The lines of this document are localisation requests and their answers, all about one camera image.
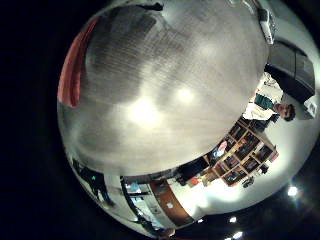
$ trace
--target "bookshelf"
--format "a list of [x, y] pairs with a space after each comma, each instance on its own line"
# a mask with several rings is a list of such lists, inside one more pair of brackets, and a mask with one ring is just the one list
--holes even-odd
[[276, 147], [253, 129], [253, 121], [238, 119], [218, 144], [219, 146], [223, 141], [227, 143], [221, 156], [214, 156], [213, 152], [203, 156], [209, 164], [203, 171], [203, 178], [207, 180], [207, 184], [210, 180], [220, 178], [228, 186], [234, 186], [258, 171], [266, 161], [272, 162], [278, 156]]

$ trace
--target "ceiling light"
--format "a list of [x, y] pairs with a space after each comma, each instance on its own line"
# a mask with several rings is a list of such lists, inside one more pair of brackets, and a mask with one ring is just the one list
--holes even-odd
[[233, 238], [234, 239], [239, 239], [239, 238], [241, 238], [242, 237], [242, 232], [237, 232], [237, 233], [235, 233], [234, 235], [233, 235]]
[[229, 222], [235, 223], [235, 222], [237, 222], [237, 218], [236, 218], [236, 217], [231, 217], [230, 220], [229, 220]]
[[294, 197], [295, 195], [297, 195], [297, 193], [298, 193], [298, 188], [296, 187], [290, 187], [288, 190], [288, 195], [290, 197]]

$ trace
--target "person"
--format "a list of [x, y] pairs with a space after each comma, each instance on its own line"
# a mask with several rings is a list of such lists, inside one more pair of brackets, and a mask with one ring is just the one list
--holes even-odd
[[284, 120], [291, 121], [295, 117], [295, 108], [292, 104], [281, 103], [282, 96], [283, 91], [277, 81], [264, 72], [242, 116], [249, 120], [268, 120], [279, 114]]
[[87, 182], [91, 188], [92, 193], [99, 199], [99, 191], [103, 197], [104, 202], [110, 206], [115, 206], [115, 203], [110, 199], [108, 191], [104, 182], [103, 174], [93, 171], [87, 167], [81, 167], [79, 162], [75, 159], [72, 160], [72, 165], [76, 170], [79, 177]]
[[157, 230], [157, 239], [170, 239], [176, 230], [174, 228], [165, 228]]

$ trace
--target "black background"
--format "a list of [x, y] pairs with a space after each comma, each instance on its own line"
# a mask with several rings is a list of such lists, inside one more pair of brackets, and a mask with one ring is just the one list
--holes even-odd
[[[319, 47], [318, 1], [286, 2]], [[106, 3], [1, 3], [1, 118], [5, 121], [1, 123], [0, 239], [145, 239], [114, 221], [87, 196], [69, 168], [57, 126], [56, 92], [64, 57], [82, 24]], [[282, 189], [240, 211], [242, 227], [250, 232], [248, 239], [320, 239], [319, 141], [316, 146], [294, 179], [305, 187], [306, 203], [294, 211], [294, 206], [285, 207]], [[292, 215], [275, 215], [284, 208]], [[266, 221], [262, 216], [270, 209], [273, 215]], [[225, 217], [207, 217], [204, 224], [178, 231], [177, 236], [224, 239], [230, 231], [223, 225]]]

